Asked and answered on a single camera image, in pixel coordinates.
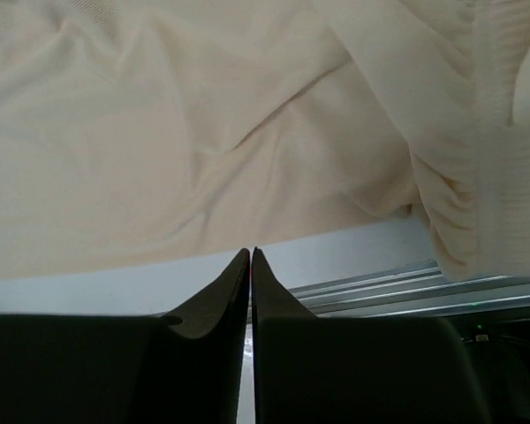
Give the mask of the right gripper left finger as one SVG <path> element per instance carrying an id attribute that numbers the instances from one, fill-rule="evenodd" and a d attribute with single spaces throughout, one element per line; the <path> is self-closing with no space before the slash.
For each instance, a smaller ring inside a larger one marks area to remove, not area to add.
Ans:
<path id="1" fill-rule="evenodd" d="M 250 254 L 161 315 L 0 314 L 0 423 L 233 423 Z"/>

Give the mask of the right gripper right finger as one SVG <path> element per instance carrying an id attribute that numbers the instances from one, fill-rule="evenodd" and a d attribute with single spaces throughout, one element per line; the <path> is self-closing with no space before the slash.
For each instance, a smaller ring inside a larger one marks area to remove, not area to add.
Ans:
<path id="1" fill-rule="evenodd" d="M 489 423 L 459 334 L 442 318 L 320 318 L 252 258 L 260 423 Z"/>

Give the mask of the beige trousers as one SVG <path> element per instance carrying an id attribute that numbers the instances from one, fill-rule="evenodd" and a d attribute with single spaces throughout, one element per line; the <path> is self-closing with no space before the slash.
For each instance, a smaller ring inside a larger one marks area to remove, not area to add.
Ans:
<path id="1" fill-rule="evenodd" d="M 530 1 L 0 1 L 0 280 L 414 213 L 530 275 Z"/>

